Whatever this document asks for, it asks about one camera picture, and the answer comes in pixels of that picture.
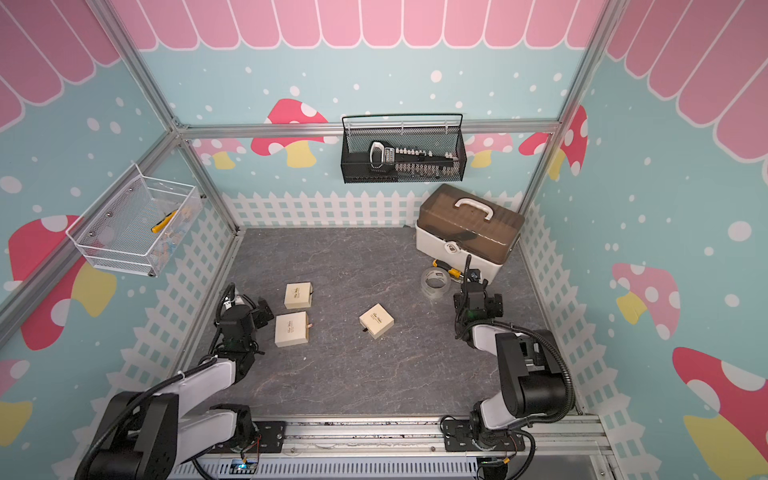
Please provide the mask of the cream tan-drawer jewelry box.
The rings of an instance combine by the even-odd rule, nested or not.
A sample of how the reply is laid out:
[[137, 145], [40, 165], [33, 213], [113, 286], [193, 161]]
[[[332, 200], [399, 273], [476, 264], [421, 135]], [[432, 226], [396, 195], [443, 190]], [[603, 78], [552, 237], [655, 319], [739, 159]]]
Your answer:
[[275, 318], [275, 345], [278, 348], [285, 348], [307, 344], [310, 327], [306, 311], [277, 316]]

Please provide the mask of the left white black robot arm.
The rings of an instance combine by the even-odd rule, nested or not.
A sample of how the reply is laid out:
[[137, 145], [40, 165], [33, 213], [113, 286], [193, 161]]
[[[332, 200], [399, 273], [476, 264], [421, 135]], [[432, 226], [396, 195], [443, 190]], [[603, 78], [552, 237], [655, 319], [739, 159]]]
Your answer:
[[76, 478], [166, 479], [191, 463], [207, 479], [199, 459], [217, 448], [238, 453], [237, 471], [251, 472], [255, 464], [247, 454], [267, 437], [250, 408], [224, 403], [200, 415], [193, 411], [245, 378], [262, 353], [255, 334], [274, 318], [265, 299], [252, 299], [229, 284], [215, 308], [214, 338], [199, 364], [145, 391], [113, 396]]

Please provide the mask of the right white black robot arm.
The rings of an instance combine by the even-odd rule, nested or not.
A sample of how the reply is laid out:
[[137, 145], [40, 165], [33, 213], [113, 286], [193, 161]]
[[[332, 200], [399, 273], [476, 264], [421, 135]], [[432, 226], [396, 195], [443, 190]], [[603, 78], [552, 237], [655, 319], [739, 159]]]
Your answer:
[[455, 338], [497, 360], [499, 392], [478, 402], [469, 420], [473, 443], [492, 449], [521, 438], [525, 427], [562, 420], [575, 407], [576, 393], [552, 332], [504, 322], [502, 296], [488, 293], [488, 280], [472, 260], [466, 257], [453, 297]]

